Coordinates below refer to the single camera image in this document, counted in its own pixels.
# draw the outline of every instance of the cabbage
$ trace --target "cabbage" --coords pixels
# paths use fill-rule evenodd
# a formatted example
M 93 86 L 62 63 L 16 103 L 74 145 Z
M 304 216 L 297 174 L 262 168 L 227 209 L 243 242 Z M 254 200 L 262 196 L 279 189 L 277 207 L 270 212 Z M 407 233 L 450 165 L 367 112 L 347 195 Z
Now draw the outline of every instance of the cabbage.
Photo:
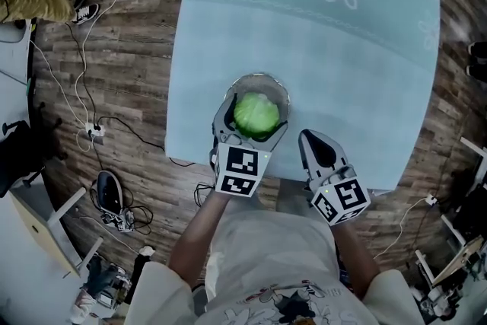
M 279 123 L 279 109 L 265 94 L 249 92 L 234 110 L 237 128 L 247 136 L 264 136 Z

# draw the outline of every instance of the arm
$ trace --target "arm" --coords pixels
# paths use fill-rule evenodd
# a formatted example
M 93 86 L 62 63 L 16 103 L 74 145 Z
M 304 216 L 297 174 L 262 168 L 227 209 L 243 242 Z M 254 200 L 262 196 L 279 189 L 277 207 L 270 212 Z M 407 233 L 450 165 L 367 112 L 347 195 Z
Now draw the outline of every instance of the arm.
M 173 248 L 167 266 L 191 287 L 201 274 L 216 227 L 229 200 L 229 195 L 212 190 Z
M 347 222 L 331 227 L 350 282 L 359 299 L 363 299 L 372 280 L 380 270 L 355 229 Z

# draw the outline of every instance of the table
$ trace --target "table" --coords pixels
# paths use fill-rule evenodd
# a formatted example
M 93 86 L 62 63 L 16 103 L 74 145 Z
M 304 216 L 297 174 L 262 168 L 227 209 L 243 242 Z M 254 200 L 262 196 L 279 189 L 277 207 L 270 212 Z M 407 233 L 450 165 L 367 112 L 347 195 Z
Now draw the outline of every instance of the table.
M 298 134 L 308 128 L 342 145 L 367 188 L 393 190 L 428 105 L 439 20 L 439 0 L 183 0 L 167 155 L 207 164 L 226 90 L 267 72 L 291 97 L 267 174 L 306 179 Z

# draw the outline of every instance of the office chair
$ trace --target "office chair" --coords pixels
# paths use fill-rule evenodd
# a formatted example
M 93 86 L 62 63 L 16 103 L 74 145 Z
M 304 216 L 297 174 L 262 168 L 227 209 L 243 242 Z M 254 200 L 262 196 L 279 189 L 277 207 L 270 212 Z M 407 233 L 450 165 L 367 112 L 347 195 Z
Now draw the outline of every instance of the office chair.
M 0 142 L 0 198 L 3 198 L 14 183 L 22 177 L 34 174 L 23 180 L 24 185 L 30 188 L 32 181 L 44 170 L 44 162 L 57 157 L 64 160 L 68 156 L 59 150 L 54 139 L 53 131 L 61 126 L 60 118 L 54 126 L 44 126 L 42 109 L 39 106 L 32 127 L 25 121 L 17 121 L 11 125 L 2 126 L 3 135 L 13 129 L 6 139 Z

